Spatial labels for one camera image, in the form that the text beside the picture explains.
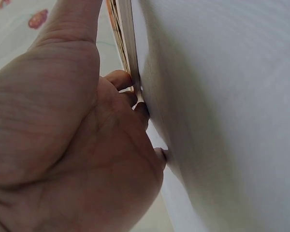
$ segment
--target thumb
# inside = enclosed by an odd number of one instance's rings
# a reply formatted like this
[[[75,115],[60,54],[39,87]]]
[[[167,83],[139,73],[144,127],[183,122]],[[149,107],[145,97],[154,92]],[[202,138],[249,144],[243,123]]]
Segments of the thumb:
[[[57,3],[32,47],[85,41],[96,43],[102,0],[57,0]]]

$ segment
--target floral pattern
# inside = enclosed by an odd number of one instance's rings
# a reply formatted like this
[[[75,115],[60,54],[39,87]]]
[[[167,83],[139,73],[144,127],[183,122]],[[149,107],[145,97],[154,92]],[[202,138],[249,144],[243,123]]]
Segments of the floral pattern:
[[[1,0],[0,1],[0,9],[3,9],[7,5],[9,5],[10,3],[11,3],[11,0]]]
[[[40,26],[46,22],[48,15],[48,10],[42,10],[36,13],[28,22],[28,26],[32,29],[38,29]]]

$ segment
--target palm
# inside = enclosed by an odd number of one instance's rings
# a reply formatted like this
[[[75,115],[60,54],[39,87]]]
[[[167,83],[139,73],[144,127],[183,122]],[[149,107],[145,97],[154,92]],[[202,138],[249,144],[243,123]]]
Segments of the palm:
[[[99,78],[95,44],[47,39],[0,71],[0,220],[126,231],[162,182],[144,106],[118,92],[131,85],[124,72]]]

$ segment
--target hand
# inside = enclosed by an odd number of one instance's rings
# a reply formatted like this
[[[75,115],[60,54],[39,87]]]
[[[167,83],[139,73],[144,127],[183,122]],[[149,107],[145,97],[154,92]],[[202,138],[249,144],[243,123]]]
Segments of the hand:
[[[130,76],[99,77],[102,0],[58,0],[30,50],[0,71],[0,230],[126,232],[165,161]]]

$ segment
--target finger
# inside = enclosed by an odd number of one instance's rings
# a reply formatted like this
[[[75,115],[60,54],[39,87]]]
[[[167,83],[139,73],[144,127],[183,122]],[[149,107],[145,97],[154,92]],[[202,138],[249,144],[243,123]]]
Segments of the finger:
[[[166,156],[162,148],[155,148],[155,153],[161,162],[162,169],[166,166]]]
[[[143,123],[145,129],[147,129],[148,121],[149,121],[149,112],[148,112],[146,104],[144,102],[138,103],[134,111],[137,114],[138,118]]]
[[[57,0],[34,45],[56,42],[96,42],[102,0]]]
[[[133,85],[129,73],[122,70],[116,70],[114,72],[111,72],[110,74],[105,76],[105,78],[109,82],[111,82],[118,91],[124,90]]]
[[[137,103],[137,96],[134,92],[132,91],[127,91],[123,92],[120,94],[128,103],[131,107],[135,106]]]

